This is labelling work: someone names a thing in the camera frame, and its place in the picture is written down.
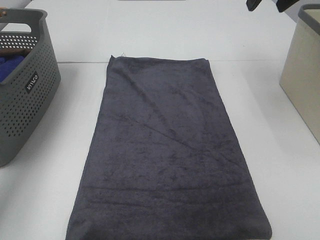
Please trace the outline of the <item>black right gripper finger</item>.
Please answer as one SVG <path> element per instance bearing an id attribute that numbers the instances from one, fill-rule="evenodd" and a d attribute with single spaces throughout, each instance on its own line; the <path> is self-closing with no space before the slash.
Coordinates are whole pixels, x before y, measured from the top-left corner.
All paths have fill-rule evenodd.
<path id="1" fill-rule="evenodd" d="M 276 7 L 279 12 L 284 12 L 293 6 L 298 0 L 277 0 Z"/>
<path id="2" fill-rule="evenodd" d="M 246 6 L 249 11 L 254 11 L 262 0 L 247 0 Z"/>

